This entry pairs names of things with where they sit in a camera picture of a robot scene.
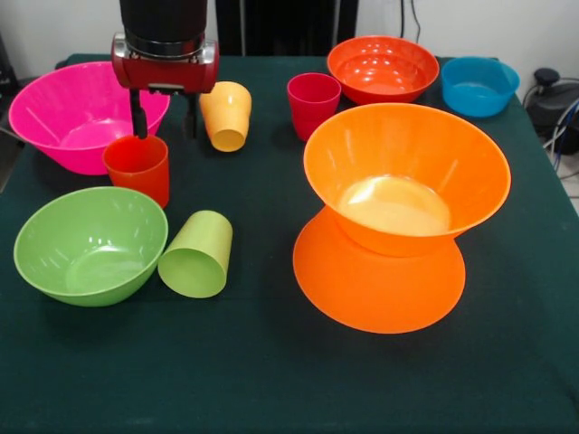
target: yellow cup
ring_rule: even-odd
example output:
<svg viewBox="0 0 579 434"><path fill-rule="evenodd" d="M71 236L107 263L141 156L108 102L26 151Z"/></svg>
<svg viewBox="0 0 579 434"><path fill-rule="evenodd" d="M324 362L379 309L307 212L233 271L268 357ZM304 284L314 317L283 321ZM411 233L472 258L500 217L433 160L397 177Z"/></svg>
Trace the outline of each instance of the yellow cup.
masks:
<svg viewBox="0 0 579 434"><path fill-rule="evenodd" d="M218 81L199 97L207 135L215 149L233 152L245 144L250 128L252 95L241 84Z"/></svg>

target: plastic bowl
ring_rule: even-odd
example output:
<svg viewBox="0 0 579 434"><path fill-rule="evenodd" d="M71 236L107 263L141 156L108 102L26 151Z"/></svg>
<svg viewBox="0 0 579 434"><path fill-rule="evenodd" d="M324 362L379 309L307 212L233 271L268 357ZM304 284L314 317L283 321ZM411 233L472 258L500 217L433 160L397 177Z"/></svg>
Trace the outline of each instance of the plastic bowl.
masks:
<svg viewBox="0 0 579 434"><path fill-rule="evenodd" d="M146 91L140 96L154 135L170 98ZM104 148L133 131L128 90L120 87L110 61L68 66L33 81L12 102L9 119L24 141L82 175L105 175Z"/></svg>
<svg viewBox="0 0 579 434"><path fill-rule="evenodd" d="M442 67L444 102L461 115L487 118L501 112L520 84L510 66L482 57L460 57Z"/></svg>
<svg viewBox="0 0 579 434"><path fill-rule="evenodd" d="M481 224L505 202L508 162L498 146L466 120L414 104L372 104L338 113L314 131L304 166L316 194L344 232L383 255L426 254ZM344 191L370 176L411 178L436 192L451 213L451 227L435 236L377 231L343 216Z"/></svg>
<svg viewBox="0 0 579 434"><path fill-rule="evenodd" d="M154 271L168 225L148 196L118 187L79 190L44 205L18 233L14 263L30 285L75 306L108 306Z"/></svg>
<svg viewBox="0 0 579 434"><path fill-rule="evenodd" d="M330 73L357 104L411 102L439 73L436 58L416 43L392 36L361 36L336 45Z"/></svg>

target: black device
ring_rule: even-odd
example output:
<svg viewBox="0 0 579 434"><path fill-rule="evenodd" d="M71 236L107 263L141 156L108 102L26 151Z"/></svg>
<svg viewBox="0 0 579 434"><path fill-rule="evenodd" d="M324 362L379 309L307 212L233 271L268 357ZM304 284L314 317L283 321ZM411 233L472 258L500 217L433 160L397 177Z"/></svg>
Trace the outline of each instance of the black device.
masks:
<svg viewBox="0 0 579 434"><path fill-rule="evenodd" d="M13 96L19 89L14 68L8 60L8 53L2 41L2 35L0 35L0 96Z"/></svg>
<svg viewBox="0 0 579 434"><path fill-rule="evenodd" d="M534 76L536 85L530 91L534 92L527 94L524 103L537 135L547 141L552 138L559 118L579 99L579 80L561 78L550 68L540 68ZM555 151L563 155L579 151L579 116L570 119L567 130L555 142Z"/></svg>

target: bowl rim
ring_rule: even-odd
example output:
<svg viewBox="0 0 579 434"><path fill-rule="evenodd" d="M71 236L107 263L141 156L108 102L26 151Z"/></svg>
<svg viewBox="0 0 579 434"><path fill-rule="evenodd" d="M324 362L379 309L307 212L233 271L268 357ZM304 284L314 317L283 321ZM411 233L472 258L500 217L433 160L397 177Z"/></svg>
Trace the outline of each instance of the bowl rim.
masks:
<svg viewBox="0 0 579 434"><path fill-rule="evenodd" d="M473 95L470 92L465 91L460 86L457 87L456 85L451 84L447 79L448 69L451 68L452 66L456 66L457 63L461 63L462 61L482 61L484 63L497 63L500 66L502 66L503 68L512 72L513 75L517 78L516 86L514 86L512 90L510 90L508 92L497 92L497 94L498 94L497 97L484 97L484 98L511 97L518 90L519 86L521 85L521 78L518 75L517 71L515 71L515 69L513 67L511 67L510 65L507 65L506 63L504 63L503 61L500 61L499 59L493 59L491 57L482 57L482 56L461 56L461 57L455 57L454 59L450 59L450 60L446 61L444 63L444 65L442 65L442 69L441 69L442 86L450 86L451 88L453 88L455 91L459 92L462 95L473 97Z"/></svg>
<svg viewBox="0 0 579 434"><path fill-rule="evenodd" d="M312 179L311 179L311 175L310 172L308 170L308 155L310 152L310 149L312 148L311 143L313 143L313 140L316 138L316 136L319 133L320 130L323 129L323 126L327 123L330 122L336 122L338 119L340 119L342 116L345 116L345 113L350 113L352 111L362 111L362 110L371 110L371 109L376 109L376 107L389 107L389 108L394 108L394 107L412 107L413 109L416 110L424 110L424 111L431 111L431 112L436 112L439 113L442 116L446 116L448 118L454 118L455 120L457 120L458 122L467 125L470 128L474 128L476 130L478 130L484 137L487 138L487 140L494 146L494 149L498 152L498 156L500 161L503 163L502 167L503 169L505 169L506 171L506 176L507 176L507 183L504 189L504 192L502 194L502 196L500 197L500 200L497 202L497 204L492 208L491 211L487 212L486 215L484 215L483 217L481 217L480 219L476 220L475 222L460 226L459 228L455 228L449 231L445 231L443 233L438 233L436 235L407 235L407 234L400 234L400 233L395 233L395 232L387 232L387 231L379 231L376 228L373 228L371 226L368 226L366 224L363 224L361 222L358 221L354 221L351 220L349 218L347 218L346 216L344 216L344 214L342 212L340 212L337 207L327 199L327 197L325 197L313 184ZM479 226L480 224L482 224L483 222L485 222L486 220L488 220L490 217L492 217L494 214L496 214L498 212L498 210L503 206L503 204L505 203L505 201L508 198L508 195L510 193L510 189L511 189L511 185L512 185L512 174L510 171L510 166L508 164L508 160L507 157L505 156L505 154L503 153L502 149L498 146L498 144L492 139L492 137L490 137L487 133L485 133L482 129L480 129L479 127L477 127L476 125L470 123L469 121L458 117L456 115L453 115L452 113L449 113L448 111L445 110L441 110L439 108L434 108L434 107L429 107L429 106L423 106L423 105L418 105L418 104L412 104L412 103L408 103L408 102L380 102L380 103L374 103L374 104L366 104L364 106L357 106L357 107L353 107L353 108L348 108L346 110L343 110L339 113L337 113L336 115L334 115L332 118L329 118L328 120L324 121L314 132L313 134L309 137L308 139L308 143L306 143L305 149L304 149L304 156L303 156L303 165L304 165L304 172L306 173L306 178L308 179L308 183L309 186L312 188L312 190L314 191L314 193L316 193L316 195L322 200L322 202L324 203L325 206L329 207L331 210L333 210L334 212L336 212L337 214L339 214L340 216L342 216L343 218L359 225L359 226L363 226L364 228L367 228L368 230L371 231L377 231L380 233L386 233L389 235L398 235L398 236L403 236L403 237L408 237L408 238L413 238L413 239L429 239L429 238L436 238L436 237L447 237L449 235L453 236L453 237L457 237L460 234L462 234L463 232L474 228L475 226Z"/></svg>
<svg viewBox="0 0 579 434"><path fill-rule="evenodd" d="M412 89L412 90L404 92L404 93L368 92L367 90L360 89L357 86L352 86L351 84L347 84L344 80L342 80L340 77L338 77L338 75L332 70L332 67L330 66L330 58L332 57L332 54L336 52L338 47L348 45L349 43L351 43L353 41L359 41L359 40L364 40L364 39L381 39L381 40L388 40L388 41L396 40L396 41L401 41L403 43L407 43L408 45L413 45L414 47L418 48L421 52L426 54L428 57L430 57L432 60L434 60L434 64L436 64L436 73L434 73L432 75L432 78L430 80L428 80L427 83L424 84L423 86L421 86L420 88L415 88L415 89ZM441 65L439 64L436 56L434 54L432 54L431 52L429 52L428 50L426 50L426 48L424 48L422 45L420 45L419 43L416 43L416 42L408 41L407 39L404 39L404 38L398 38L396 36L389 36L386 34L365 34L362 36L355 36L353 38L349 38L349 39L346 39L345 41L342 41L341 43L335 45L330 50L330 52L326 58L326 65L327 65L327 69L329 70L329 73L332 75L332 77L334 77L336 80L338 80L342 86L356 90L358 92L363 92L367 95L379 95L379 96L385 96L385 97L410 95L410 94L414 94L414 93L424 92L436 81L436 79L438 79L438 76L441 73Z"/></svg>
<svg viewBox="0 0 579 434"><path fill-rule="evenodd" d="M34 282L32 282L27 276L26 273L23 272L21 266L20 266L20 261L17 258L17 253L18 253L18 248L21 244L21 238L24 236L24 231L26 230L26 228L32 224L32 221L34 220L35 217L38 216L39 213L41 213L43 210L50 208L51 206L55 205L58 202L67 200L68 198L78 195L78 194L84 194L84 193L92 193L95 191L102 191L102 190L110 190L110 191L123 191L124 193L134 193L138 196L141 196L141 198L144 198L146 201L149 201L150 203L155 205L155 209L157 209L160 212L160 215L163 217L163 232L164 232L164 240L163 243L161 245L161 248L159 249L159 252L155 255L155 257L149 261L149 263L143 267L138 273L136 273L134 276L132 276L131 278L126 278L125 280L123 280L122 282L119 282L118 284L116 284L115 286L111 286L109 288L104 288L104 289L100 289L98 291L92 291L92 292L83 292L81 294L71 294L71 293L62 293L62 292L56 292L54 290L51 289L47 289L44 288L42 285L38 285ZM14 249L13 249L13 259L14 259L14 264L16 266L16 269L18 270L18 274L20 274L20 276L26 281L26 283L28 283L30 286L39 289L41 292L47 294L47 295L51 295L51 296L56 296L56 297L67 297L67 298L77 298L77 297L89 297L89 296L96 296L98 294L104 294L106 292L110 292L113 291L117 288L123 287L126 284L128 284L129 282L133 281L135 278L138 278L140 275L142 275L143 273L145 273L150 267L154 266L155 263L158 261L159 257L161 256L161 254L163 254L163 251L165 249L166 246L166 241L168 239L168 233L169 233L169 223L167 221L166 218L166 214L163 211L163 208L161 208L161 206L155 202L153 199L151 199L149 196L147 196L146 194L143 194L141 192L138 192L136 190L132 190L129 188L125 188L125 187L116 187L116 186L109 186L109 185L102 185L102 186L98 186L98 187L90 187L90 188L83 188L80 190L76 190L74 192L71 193L67 193L64 194L60 197L57 197L56 199L53 199L51 201L49 201L48 203L46 203L45 205L43 205L41 208L39 208L38 210L36 210L36 212L34 212L26 221L26 223L22 226L22 228L20 229L20 231L18 232L18 235L16 235L16 240L14 241Z"/></svg>
<svg viewBox="0 0 579 434"><path fill-rule="evenodd" d="M50 71L47 72L44 75L41 75L40 77L34 79L33 81L31 81L30 83L28 83L26 86L24 86L22 89L20 89L20 91L18 92L18 94L14 97L14 99L12 100L12 102L10 103L10 108L8 109L8 122L10 123L10 128L16 133L17 136L19 136L24 142L29 143L33 146L36 146L38 148L42 148L42 149L56 149L56 150L61 150L61 151L66 151L66 152L82 152L82 151L90 151L90 150L94 150L94 149L101 149L106 147L109 143L105 144L105 145L97 145L97 146L89 146L89 147L83 147L81 149L78 148L67 148L67 147L61 147L60 146L60 142L58 145L47 145L45 143L40 143L38 141L35 140L31 140L30 138L28 138L25 134L22 133L22 131L19 131L18 128L14 127L14 122L13 122L13 117L14 117L14 107L17 103L17 101L20 98L23 98L23 95L25 94L25 92L30 88L39 86L39 84L42 83L42 81L44 81L45 79L50 78L53 75L56 75L58 73L60 73L61 71L67 71L67 70L73 70L73 69L80 69L80 68L86 68L87 66L90 67L95 67L95 66L110 66L110 69L112 70L113 74L114 74L114 70L112 67L112 61L84 61L82 63L75 63L73 65L68 65L68 66L64 66L62 68L59 68L58 70L54 70L54 71ZM147 129L151 128L152 126L154 126L155 124L159 123L163 117L165 116L165 114L168 112L169 110L169 105L171 104L171 97L169 97L168 95L159 95L160 97L162 97L165 100L165 105L163 107L163 109L161 110L160 114L158 117L155 118L154 121L149 121L147 120Z"/></svg>

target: plastic cup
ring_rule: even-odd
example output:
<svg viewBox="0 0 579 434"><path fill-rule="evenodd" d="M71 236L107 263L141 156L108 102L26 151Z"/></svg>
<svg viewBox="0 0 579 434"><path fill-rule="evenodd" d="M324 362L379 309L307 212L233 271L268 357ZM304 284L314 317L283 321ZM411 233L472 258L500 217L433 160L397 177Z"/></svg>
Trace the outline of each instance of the plastic cup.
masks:
<svg viewBox="0 0 579 434"><path fill-rule="evenodd" d="M117 187L144 193L165 208L169 202L169 150L156 136L126 136L112 142L102 155Z"/></svg>
<svg viewBox="0 0 579 434"><path fill-rule="evenodd" d="M211 93L199 97L199 105L213 147L223 152L241 149L250 128L250 92L239 83L219 81Z"/></svg>
<svg viewBox="0 0 579 434"><path fill-rule="evenodd" d="M335 78L318 72L300 74L288 82L291 120L301 140L308 140L336 113L342 87Z"/></svg>
<svg viewBox="0 0 579 434"><path fill-rule="evenodd" d="M215 211L194 213L158 263L159 276L186 297L212 297L225 287L233 228Z"/></svg>

